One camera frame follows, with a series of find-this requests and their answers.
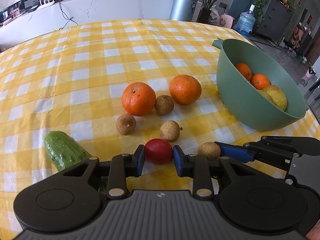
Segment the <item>red cherry tomato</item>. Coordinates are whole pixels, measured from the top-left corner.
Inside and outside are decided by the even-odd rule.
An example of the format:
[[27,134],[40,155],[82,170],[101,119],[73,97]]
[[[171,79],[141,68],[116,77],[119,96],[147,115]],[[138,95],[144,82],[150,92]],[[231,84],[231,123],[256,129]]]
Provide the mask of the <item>red cherry tomato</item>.
[[145,144],[146,158],[155,164],[166,164],[173,155],[172,146],[163,139],[151,139]]

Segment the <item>orange tangerine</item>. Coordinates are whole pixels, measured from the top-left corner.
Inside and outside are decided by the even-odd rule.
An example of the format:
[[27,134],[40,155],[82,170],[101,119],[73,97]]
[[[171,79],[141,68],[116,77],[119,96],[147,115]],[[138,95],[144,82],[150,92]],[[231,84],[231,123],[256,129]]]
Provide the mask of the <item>orange tangerine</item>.
[[193,76],[182,74],[171,80],[169,92],[176,103],[191,105],[201,96],[202,87]]
[[251,85],[257,90],[263,90],[270,85],[268,78],[263,74],[255,74],[250,79]]
[[155,91],[143,82],[135,82],[128,85],[121,95],[122,107],[127,113],[134,116],[150,114],[155,103]]

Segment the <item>green cucumber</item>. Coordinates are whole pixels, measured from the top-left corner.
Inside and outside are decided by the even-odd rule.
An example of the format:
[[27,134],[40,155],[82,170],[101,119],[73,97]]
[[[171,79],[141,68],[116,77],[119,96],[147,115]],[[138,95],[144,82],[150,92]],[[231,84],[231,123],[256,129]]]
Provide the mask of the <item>green cucumber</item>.
[[63,131],[50,131],[43,139],[46,153],[57,168],[63,171],[91,157],[72,137]]

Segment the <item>green plastic bowl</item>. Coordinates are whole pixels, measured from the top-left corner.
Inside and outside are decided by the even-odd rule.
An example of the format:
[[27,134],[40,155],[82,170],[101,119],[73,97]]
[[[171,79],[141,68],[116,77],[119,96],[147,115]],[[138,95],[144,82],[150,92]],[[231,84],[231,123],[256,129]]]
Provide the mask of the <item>green plastic bowl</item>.
[[[221,100],[235,117],[257,131],[274,131],[304,118],[308,105],[291,76],[272,57],[248,42],[220,38],[213,41],[220,50],[216,82]],[[236,69],[245,63],[252,73],[265,75],[287,97],[282,111],[267,100]]]

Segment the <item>yellow green apple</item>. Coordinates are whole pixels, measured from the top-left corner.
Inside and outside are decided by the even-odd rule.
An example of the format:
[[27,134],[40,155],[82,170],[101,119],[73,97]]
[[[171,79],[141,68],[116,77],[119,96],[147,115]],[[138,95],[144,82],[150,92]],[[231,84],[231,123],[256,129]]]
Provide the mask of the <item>yellow green apple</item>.
[[287,109],[287,97],[285,93],[276,85],[269,85],[263,89],[272,99],[273,103],[282,111]]

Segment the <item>yellow pear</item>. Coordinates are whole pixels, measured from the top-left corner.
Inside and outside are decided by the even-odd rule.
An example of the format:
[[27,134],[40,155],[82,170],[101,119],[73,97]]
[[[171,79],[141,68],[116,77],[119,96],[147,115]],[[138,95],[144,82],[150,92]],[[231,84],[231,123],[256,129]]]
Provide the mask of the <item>yellow pear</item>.
[[264,98],[266,98],[269,102],[273,103],[273,100],[272,100],[271,96],[270,96],[267,92],[265,92],[265,91],[263,91],[263,90],[258,90],[258,92],[259,92]]

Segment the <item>dark grey drawer cabinet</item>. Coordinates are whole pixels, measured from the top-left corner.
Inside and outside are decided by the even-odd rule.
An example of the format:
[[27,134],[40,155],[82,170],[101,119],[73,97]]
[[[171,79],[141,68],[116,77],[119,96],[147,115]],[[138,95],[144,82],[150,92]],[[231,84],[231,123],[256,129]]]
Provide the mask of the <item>dark grey drawer cabinet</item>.
[[291,20],[291,11],[278,0],[269,0],[264,10],[263,18],[258,18],[255,33],[279,42]]

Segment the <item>blue water jug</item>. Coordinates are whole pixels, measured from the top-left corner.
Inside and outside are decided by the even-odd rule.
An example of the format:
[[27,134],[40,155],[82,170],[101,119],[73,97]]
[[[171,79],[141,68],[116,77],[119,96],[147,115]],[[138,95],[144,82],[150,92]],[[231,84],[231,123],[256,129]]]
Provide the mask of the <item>blue water jug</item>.
[[255,5],[251,5],[248,11],[244,11],[240,14],[235,30],[242,36],[249,36],[255,24],[254,16]]

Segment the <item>white plastic bag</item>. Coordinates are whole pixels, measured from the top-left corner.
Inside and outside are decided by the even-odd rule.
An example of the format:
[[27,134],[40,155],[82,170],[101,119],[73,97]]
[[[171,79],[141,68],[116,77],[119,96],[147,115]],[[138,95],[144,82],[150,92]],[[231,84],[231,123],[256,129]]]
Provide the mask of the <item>white plastic bag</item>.
[[216,5],[213,5],[210,9],[210,16],[208,18],[208,24],[219,26],[220,25],[220,15],[215,7],[216,7]]

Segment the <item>grey metal trash can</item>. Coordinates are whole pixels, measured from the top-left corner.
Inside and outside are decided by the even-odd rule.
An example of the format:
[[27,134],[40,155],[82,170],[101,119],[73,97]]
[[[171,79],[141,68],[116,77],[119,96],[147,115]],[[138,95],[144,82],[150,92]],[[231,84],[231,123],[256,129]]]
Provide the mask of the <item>grey metal trash can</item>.
[[198,0],[174,0],[170,20],[191,22]]

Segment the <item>white tv cabinet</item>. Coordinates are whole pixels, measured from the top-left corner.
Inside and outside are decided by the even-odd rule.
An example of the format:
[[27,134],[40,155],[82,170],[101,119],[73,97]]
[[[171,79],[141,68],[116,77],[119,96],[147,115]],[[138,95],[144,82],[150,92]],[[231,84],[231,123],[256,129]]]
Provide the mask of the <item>white tv cabinet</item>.
[[63,0],[1,27],[1,51],[66,26],[127,19],[169,19],[173,0]]

